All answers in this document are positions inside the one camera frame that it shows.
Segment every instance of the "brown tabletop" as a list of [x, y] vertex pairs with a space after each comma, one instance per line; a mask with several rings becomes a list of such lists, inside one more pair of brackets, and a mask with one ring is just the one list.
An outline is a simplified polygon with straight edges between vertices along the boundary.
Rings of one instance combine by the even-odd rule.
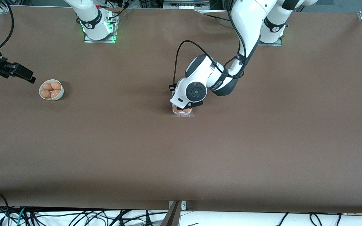
[[[0, 76], [0, 192], [10, 205], [362, 212], [362, 21], [293, 13], [234, 92], [173, 117], [183, 40], [222, 63], [235, 32], [192, 10], [133, 10], [117, 43], [83, 43], [71, 8], [14, 7], [1, 52], [35, 84]], [[0, 43], [10, 28], [0, 15]], [[177, 79], [201, 54], [182, 47]], [[48, 79], [59, 101], [39, 97]]]

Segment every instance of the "brown egg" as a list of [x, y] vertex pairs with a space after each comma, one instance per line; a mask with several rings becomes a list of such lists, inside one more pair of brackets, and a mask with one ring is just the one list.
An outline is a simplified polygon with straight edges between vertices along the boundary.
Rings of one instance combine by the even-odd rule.
[[52, 87], [54, 90], [61, 90], [61, 85], [60, 85], [58, 82], [52, 82], [52, 83], [51, 83], [51, 87]]
[[192, 111], [192, 109], [191, 108], [187, 108], [187, 109], [184, 109], [184, 110], [182, 110], [184, 113], [189, 113], [189, 112], [191, 112]]
[[52, 93], [51, 93], [51, 98], [54, 98], [56, 96], [58, 96], [60, 90], [54, 90]]
[[175, 106], [175, 105], [173, 106], [173, 111], [174, 111], [175, 113], [180, 113], [180, 112], [181, 112], [181, 110], [178, 110], [178, 109], [177, 109], [177, 106]]
[[45, 90], [43, 89], [41, 92], [40, 92], [41, 96], [44, 97], [44, 98], [50, 98], [51, 97], [51, 92], [48, 91], [48, 90]]
[[53, 88], [51, 87], [51, 83], [44, 83], [43, 89], [52, 91]]

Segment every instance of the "black band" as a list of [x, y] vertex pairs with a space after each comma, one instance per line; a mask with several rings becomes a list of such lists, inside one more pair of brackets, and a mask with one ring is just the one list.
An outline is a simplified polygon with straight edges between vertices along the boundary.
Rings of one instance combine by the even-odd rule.
[[293, 10], [299, 1], [300, 0], [285, 0], [282, 5], [282, 8], [285, 10]]
[[278, 32], [286, 24], [286, 22], [284, 22], [283, 24], [280, 24], [280, 25], [274, 24], [274, 23], [270, 22], [267, 17], [265, 17], [264, 22], [265, 22], [266, 27], [268, 27], [270, 29], [270, 32], [272, 32], [272, 33]]
[[87, 29], [94, 29], [96, 24], [98, 24], [101, 21], [101, 11], [97, 10], [99, 14], [97, 17], [91, 21], [83, 21], [79, 18], [80, 22], [85, 26]]
[[223, 73], [220, 75], [219, 79], [217, 79], [217, 81], [213, 84], [213, 86], [210, 86], [209, 89], [211, 91], [214, 91], [215, 89], [219, 88], [223, 84], [224, 79], [226, 79], [227, 76], [228, 76], [228, 70], [227, 68], [224, 68]]

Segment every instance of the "bowl of eggs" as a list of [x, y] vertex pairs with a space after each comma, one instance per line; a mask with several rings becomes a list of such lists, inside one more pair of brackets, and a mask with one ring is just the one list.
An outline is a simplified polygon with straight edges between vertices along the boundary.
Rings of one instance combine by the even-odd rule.
[[58, 100], [63, 95], [62, 84], [55, 79], [47, 80], [40, 86], [39, 95], [45, 100]]

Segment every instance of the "white floor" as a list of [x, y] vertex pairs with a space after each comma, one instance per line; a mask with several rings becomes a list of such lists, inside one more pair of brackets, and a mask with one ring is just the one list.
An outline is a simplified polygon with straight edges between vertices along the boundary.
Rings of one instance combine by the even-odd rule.
[[[162, 210], [151, 210], [150, 213], [162, 212]], [[80, 212], [45, 212], [39, 213], [49, 215], [63, 215], [67, 213], [80, 213]], [[106, 211], [107, 216], [114, 218], [119, 214], [119, 211]], [[133, 218], [137, 216], [145, 215], [145, 210], [134, 210], [126, 215], [124, 218]], [[230, 225], [230, 226], [277, 226], [283, 217], [284, 213], [251, 213], [251, 212], [201, 212], [201, 211], [183, 211], [181, 213], [180, 226], [191, 226], [197, 223], [197, 226], [217, 226], [217, 225]], [[49, 217], [44, 216], [38, 218], [41, 222], [47, 226], [68, 226], [74, 219], [74, 216], [62, 216], [62, 217]], [[152, 222], [161, 221], [165, 217], [165, 214], [158, 214], [150, 216]], [[322, 215], [318, 214], [323, 226], [335, 226], [337, 223], [337, 215]], [[125, 225], [127, 226], [139, 226], [143, 222], [139, 220], [131, 221]], [[80, 221], [76, 226], [84, 226], [86, 224], [86, 218]], [[103, 220], [94, 219], [89, 223], [89, 226], [105, 226], [107, 222]], [[7, 226], [7, 220], [4, 220], [3, 226]], [[306, 213], [289, 213], [282, 226], [312, 226], [309, 220], [309, 214]], [[339, 226], [362, 226], [362, 216], [348, 216], [342, 215]]]

